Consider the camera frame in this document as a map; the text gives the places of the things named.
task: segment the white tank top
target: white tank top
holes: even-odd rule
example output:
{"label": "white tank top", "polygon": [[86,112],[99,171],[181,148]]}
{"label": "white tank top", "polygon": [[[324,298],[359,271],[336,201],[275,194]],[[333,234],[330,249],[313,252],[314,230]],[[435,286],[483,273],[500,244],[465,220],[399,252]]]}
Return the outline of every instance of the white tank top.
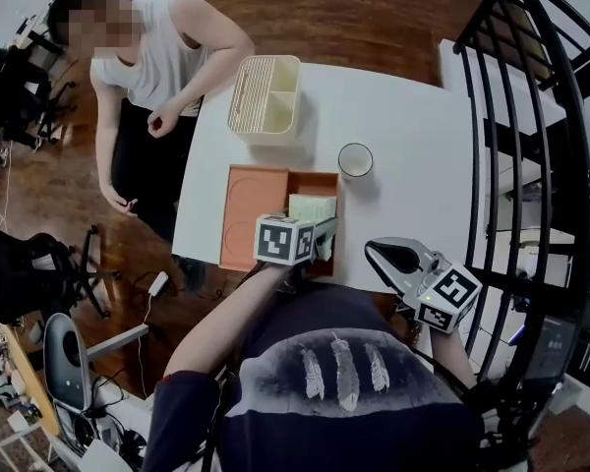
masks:
{"label": "white tank top", "polygon": [[[132,104],[154,110],[178,94],[203,66],[210,51],[191,49],[182,40],[169,12],[171,0],[134,0],[142,13],[145,32],[138,61],[124,64],[117,56],[93,58],[91,71],[104,83],[126,89]],[[187,106],[181,115],[197,117],[200,103]]]}

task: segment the white feather graphic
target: white feather graphic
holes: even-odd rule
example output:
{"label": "white feather graphic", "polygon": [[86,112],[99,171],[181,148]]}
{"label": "white feather graphic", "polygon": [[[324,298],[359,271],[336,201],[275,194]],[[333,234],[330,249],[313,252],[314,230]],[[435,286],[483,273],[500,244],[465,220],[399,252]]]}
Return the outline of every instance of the white feather graphic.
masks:
{"label": "white feather graphic", "polygon": [[384,358],[376,346],[365,343],[365,351],[372,365],[372,385],[375,391],[389,390],[389,372],[384,365]]}
{"label": "white feather graphic", "polygon": [[304,357],[304,369],[306,370],[306,396],[313,398],[319,396],[324,400],[324,377],[322,368],[317,360],[317,355],[312,350],[302,346],[302,356]]}
{"label": "white feather graphic", "polygon": [[336,359],[336,390],[338,403],[346,411],[354,411],[361,392],[358,373],[354,366],[354,358],[347,341],[339,339],[333,332],[332,352]]}

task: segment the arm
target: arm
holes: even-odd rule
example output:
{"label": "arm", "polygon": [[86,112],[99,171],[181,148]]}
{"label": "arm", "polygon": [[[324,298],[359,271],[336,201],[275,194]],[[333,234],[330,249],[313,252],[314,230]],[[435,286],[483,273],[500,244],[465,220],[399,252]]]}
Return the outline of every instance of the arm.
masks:
{"label": "arm", "polygon": [[111,163],[114,156],[118,127],[120,126],[120,107],[123,92],[109,86],[94,73],[90,73],[91,85],[96,91],[98,101],[98,122],[96,124],[96,166],[98,183],[103,196],[117,210],[131,214],[134,202],[128,202],[118,195],[111,185]]}
{"label": "arm", "polygon": [[474,386],[476,377],[463,348],[459,331],[446,334],[431,328],[430,333],[433,358],[457,376],[468,388]]}
{"label": "arm", "polygon": [[[170,16],[180,34],[213,52],[186,87],[148,118],[149,131],[156,138],[172,131],[184,108],[233,76],[241,61],[254,53],[247,34],[205,0],[172,0]],[[161,126],[151,124],[156,119]]]}
{"label": "arm", "polygon": [[209,373],[219,367],[287,271],[286,266],[270,265],[238,287],[184,337],[164,375],[177,371]]}

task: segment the white cup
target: white cup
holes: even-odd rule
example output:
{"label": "white cup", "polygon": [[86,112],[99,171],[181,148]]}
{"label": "white cup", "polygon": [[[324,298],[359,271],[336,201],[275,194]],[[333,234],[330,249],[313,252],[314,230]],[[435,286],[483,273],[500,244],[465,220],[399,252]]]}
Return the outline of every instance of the white cup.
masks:
{"label": "white cup", "polygon": [[338,154],[338,169],[343,180],[356,180],[367,175],[374,166],[372,152],[363,144],[347,144]]}

